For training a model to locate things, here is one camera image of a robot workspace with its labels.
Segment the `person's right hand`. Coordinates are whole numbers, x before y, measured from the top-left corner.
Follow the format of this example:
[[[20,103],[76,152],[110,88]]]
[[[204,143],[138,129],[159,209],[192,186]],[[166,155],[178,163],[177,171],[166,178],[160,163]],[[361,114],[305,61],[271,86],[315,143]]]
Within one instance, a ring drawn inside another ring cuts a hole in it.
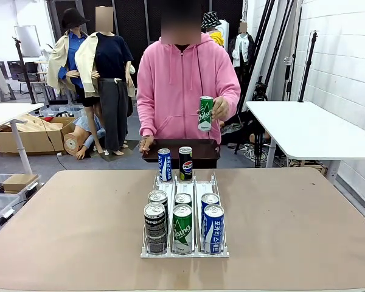
[[[150,147],[154,144],[154,136],[146,135],[143,136],[141,141],[139,142],[139,152],[140,153],[148,153]]]

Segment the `person's left hand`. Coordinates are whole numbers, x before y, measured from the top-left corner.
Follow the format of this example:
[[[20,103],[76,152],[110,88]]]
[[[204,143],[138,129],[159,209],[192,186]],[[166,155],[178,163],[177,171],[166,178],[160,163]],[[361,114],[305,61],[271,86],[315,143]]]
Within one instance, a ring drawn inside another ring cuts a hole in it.
[[[212,120],[226,121],[229,112],[229,104],[227,100],[222,97],[216,97],[213,102],[211,118]]]

